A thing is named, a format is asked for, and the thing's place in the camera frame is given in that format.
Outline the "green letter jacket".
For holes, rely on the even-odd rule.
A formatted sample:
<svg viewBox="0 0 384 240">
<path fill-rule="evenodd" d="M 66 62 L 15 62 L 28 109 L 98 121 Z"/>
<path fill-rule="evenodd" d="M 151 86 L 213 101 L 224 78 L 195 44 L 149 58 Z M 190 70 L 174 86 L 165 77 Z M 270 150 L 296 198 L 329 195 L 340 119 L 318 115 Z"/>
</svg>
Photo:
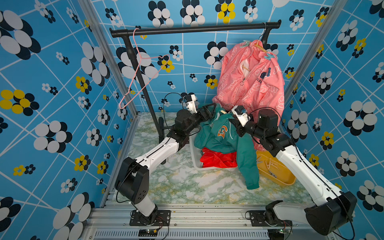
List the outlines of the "green letter jacket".
<svg viewBox="0 0 384 240">
<path fill-rule="evenodd" d="M 222 114 L 220 110 L 224 109 L 217 105 L 213 118 L 200 124 L 201 129 L 196 135 L 195 146 L 223 154 L 236 152 L 237 168 L 245 179 L 247 189 L 257 189 L 260 176 L 253 140 L 249 135 L 239 137 L 235 126 L 229 121 L 234 117 L 229 113 Z"/>
</svg>

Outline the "beige clothespin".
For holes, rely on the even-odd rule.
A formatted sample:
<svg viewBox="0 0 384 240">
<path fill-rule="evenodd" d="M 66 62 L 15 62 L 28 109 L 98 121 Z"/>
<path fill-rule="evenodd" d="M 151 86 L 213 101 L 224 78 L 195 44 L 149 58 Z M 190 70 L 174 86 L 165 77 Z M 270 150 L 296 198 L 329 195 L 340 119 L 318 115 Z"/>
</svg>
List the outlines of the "beige clothespin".
<svg viewBox="0 0 384 240">
<path fill-rule="evenodd" d="M 266 166 L 270 175 L 274 175 L 275 172 L 279 170 L 279 165 L 277 165 L 274 160 L 268 160 Z"/>
</svg>

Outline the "red white rainbow jacket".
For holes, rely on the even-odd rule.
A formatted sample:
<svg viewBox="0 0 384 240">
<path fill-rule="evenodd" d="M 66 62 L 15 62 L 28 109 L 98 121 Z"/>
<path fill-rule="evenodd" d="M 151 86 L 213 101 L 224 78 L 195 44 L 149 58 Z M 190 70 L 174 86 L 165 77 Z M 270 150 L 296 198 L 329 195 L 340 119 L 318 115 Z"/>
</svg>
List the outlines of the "red white rainbow jacket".
<svg viewBox="0 0 384 240">
<path fill-rule="evenodd" d="M 236 168 L 237 164 L 237 153 L 223 154 L 220 152 L 214 152 L 208 148 L 203 148 L 202 157 L 200 162 L 202 163 L 203 168 Z"/>
</svg>

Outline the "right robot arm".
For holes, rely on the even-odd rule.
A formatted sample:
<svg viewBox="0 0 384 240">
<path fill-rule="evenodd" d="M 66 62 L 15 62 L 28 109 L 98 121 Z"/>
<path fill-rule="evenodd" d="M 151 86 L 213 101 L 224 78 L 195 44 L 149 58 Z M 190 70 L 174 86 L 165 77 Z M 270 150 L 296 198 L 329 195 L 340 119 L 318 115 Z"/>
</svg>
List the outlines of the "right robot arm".
<svg viewBox="0 0 384 240">
<path fill-rule="evenodd" d="M 233 119 L 240 137 L 245 134 L 259 139 L 260 144 L 273 157 L 285 165 L 308 191 L 313 204 L 290 204 L 274 201 L 266 206 L 266 222 L 274 226 L 281 221 L 293 221 L 312 227 L 326 236 L 341 226 L 352 223 L 357 198 L 344 193 L 326 179 L 299 151 L 291 137 L 278 131 L 278 115 L 274 109 L 262 108 L 258 120 L 252 121 L 242 106 L 232 108 Z"/>
</svg>

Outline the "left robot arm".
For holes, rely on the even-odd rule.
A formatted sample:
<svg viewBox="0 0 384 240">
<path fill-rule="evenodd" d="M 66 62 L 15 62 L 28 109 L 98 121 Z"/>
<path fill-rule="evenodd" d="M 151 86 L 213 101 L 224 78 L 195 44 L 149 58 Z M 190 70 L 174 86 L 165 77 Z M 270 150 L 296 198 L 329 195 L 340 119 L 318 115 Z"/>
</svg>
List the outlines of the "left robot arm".
<svg viewBox="0 0 384 240">
<path fill-rule="evenodd" d="M 135 159 L 127 157 L 123 160 L 115 189 L 126 197 L 148 222 L 153 221 L 158 210 L 148 196 L 151 173 L 187 144 L 193 130 L 214 117 L 216 106 L 213 103 L 202 106 L 195 112 L 186 109 L 178 111 L 170 132 L 156 147 Z"/>
</svg>

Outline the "wooden hanger of pink jacket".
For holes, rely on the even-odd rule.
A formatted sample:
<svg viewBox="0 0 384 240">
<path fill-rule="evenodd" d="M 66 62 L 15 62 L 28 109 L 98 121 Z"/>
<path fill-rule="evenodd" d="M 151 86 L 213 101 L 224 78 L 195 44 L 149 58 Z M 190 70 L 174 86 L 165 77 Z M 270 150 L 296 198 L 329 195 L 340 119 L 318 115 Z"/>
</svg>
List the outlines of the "wooden hanger of pink jacket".
<svg viewBox="0 0 384 240">
<path fill-rule="evenodd" d="M 261 35 L 262 37 L 264 36 L 264 33 L 267 31 L 267 24 L 266 23 L 264 23 L 264 27 L 265 27 L 265 30 Z M 242 48 L 248 47 L 251 43 L 250 41 L 243 41 L 243 42 L 244 42 L 244 44 L 243 44 Z M 263 51 L 264 53 L 267 53 L 267 51 L 263 47 L 261 47 L 260 45 L 255 44 L 255 47 L 258 48 L 259 50 Z M 248 68 L 246 68 L 244 65 L 242 66 L 242 68 L 244 70 L 250 72 L 250 70 Z"/>
</svg>

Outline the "white plastic basket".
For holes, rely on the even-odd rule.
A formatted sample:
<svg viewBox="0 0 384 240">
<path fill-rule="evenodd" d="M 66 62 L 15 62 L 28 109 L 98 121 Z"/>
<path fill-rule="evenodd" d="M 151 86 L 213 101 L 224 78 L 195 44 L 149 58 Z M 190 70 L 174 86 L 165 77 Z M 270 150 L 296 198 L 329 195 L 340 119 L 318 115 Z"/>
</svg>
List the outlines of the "white plastic basket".
<svg viewBox="0 0 384 240">
<path fill-rule="evenodd" d="M 211 168 L 203 168 L 202 167 L 202 163 L 200 162 L 200 158 L 203 155 L 203 153 L 202 153 L 203 149 L 199 149 L 195 146 L 195 139 L 196 139 L 196 135 L 190 136 L 191 156 L 192 156 L 192 162 L 194 164 L 195 169 L 197 169 L 198 171 L 219 169 L 219 168 L 214 168 L 214 167 L 211 167 Z"/>
</svg>

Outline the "yellow plastic tub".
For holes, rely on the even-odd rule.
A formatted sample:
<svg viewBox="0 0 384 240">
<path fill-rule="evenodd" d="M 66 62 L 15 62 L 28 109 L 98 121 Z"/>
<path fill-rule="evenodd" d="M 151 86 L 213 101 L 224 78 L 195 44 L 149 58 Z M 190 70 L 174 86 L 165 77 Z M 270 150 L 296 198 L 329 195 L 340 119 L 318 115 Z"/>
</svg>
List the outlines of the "yellow plastic tub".
<svg viewBox="0 0 384 240">
<path fill-rule="evenodd" d="M 257 150 L 256 153 L 257 166 L 262 176 L 282 187 L 292 186 L 296 182 L 295 175 L 268 151 Z"/>
</svg>

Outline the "pink printed jacket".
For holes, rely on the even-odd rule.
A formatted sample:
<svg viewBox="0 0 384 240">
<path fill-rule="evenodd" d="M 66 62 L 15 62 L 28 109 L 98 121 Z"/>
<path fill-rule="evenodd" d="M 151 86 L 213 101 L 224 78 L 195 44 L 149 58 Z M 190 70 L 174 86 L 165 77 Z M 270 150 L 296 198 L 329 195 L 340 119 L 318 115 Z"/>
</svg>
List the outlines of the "pink printed jacket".
<svg viewBox="0 0 384 240">
<path fill-rule="evenodd" d="M 260 40 L 248 47 L 235 45 L 222 59 L 217 95 L 213 102 L 231 112 L 234 106 L 243 106 L 248 115 L 259 120 L 259 111 L 274 109 L 282 117 L 285 108 L 284 79 L 278 58 L 267 60 Z"/>
</svg>

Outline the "black clothes rack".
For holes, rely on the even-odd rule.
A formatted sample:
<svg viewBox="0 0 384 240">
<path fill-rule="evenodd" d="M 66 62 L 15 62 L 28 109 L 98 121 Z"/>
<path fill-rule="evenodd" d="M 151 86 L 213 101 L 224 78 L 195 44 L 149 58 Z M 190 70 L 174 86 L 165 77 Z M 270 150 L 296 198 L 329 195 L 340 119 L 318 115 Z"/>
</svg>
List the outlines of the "black clothes rack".
<svg viewBox="0 0 384 240">
<path fill-rule="evenodd" d="M 239 24 L 239 25 L 202 26 L 202 27 L 189 27 L 189 28 L 183 28 L 183 27 L 158 28 L 158 29 L 149 29 L 149 30 L 141 30 L 141 29 L 112 30 L 110 29 L 110 33 L 113 38 L 121 38 L 125 43 L 125 48 L 126 48 L 128 58 L 133 66 L 133 69 L 135 70 L 134 76 L 132 77 L 132 81 L 137 79 L 139 81 L 140 86 L 142 87 L 141 90 L 138 91 L 138 94 L 140 93 L 144 94 L 149 111 L 153 118 L 153 122 L 155 124 L 155 127 L 159 135 L 159 141 L 161 142 L 165 138 L 165 130 L 167 129 L 167 127 L 164 126 L 163 122 L 159 122 L 156 117 L 155 110 L 153 108 L 149 93 L 147 91 L 148 83 L 144 82 L 143 75 L 139 71 L 141 60 L 143 60 L 144 58 L 140 57 L 140 59 L 137 60 L 137 54 L 134 51 L 134 46 L 132 45 L 130 38 L 134 38 L 136 35 L 140 35 L 140 36 L 141 35 L 165 35 L 165 34 L 184 34 L 184 33 L 199 33 L 199 32 L 220 32 L 220 31 L 264 29 L 265 31 L 262 34 L 261 40 L 263 44 L 266 44 L 271 30 L 279 29 L 281 26 L 281 23 L 282 21 L 278 20 L 277 22 L 265 22 L 265 23 L 248 24 L 248 25 Z"/>
</svg>

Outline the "green circuit board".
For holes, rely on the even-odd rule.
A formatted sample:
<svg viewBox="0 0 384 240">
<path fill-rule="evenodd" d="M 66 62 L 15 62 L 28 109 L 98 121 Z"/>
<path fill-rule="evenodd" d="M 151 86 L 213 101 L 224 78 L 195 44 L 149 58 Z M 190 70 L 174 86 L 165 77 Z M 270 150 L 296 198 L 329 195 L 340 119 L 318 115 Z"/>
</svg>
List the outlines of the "green circuit board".
<svg viewBox="0 0 384 240">
<path fill-rule="evenodd" d="M 158 236 L 157 229 L 140 229 L 138 237 L 156 238 Z"/>
</svg>

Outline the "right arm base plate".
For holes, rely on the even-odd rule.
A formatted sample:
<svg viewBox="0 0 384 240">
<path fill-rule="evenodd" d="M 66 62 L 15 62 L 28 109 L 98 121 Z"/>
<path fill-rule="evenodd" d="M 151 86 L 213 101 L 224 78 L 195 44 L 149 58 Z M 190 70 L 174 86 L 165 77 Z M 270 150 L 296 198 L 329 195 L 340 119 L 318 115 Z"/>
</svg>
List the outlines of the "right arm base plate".
<svg viewBox="0 0 384 240">
<path fill-rule="evenodd" d="M 253 227 L 277 227 L 286 228 L 292 226 L 292 221 L 279 220 L 273 217 L 268 211 L 247 211 L 245 218 L 251 222 Z"/>
</svg>

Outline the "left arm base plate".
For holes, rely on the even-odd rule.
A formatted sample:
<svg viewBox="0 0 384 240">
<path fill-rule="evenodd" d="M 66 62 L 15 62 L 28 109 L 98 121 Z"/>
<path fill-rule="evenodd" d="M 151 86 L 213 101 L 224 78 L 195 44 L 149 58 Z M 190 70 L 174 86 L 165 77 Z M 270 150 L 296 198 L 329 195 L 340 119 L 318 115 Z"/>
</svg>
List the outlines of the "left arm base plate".
<svg viewBox="0 0 384 240">
<path fill-rule="evenodd" d="M 170 210 L 157 210 L 155 209 L 148 217 L 144 216 L 138 210 L 131 211 L 130 226 L 160 226 L 161 223 L 164 226 L 168 226 L 171 220 Z"/>
</svg>

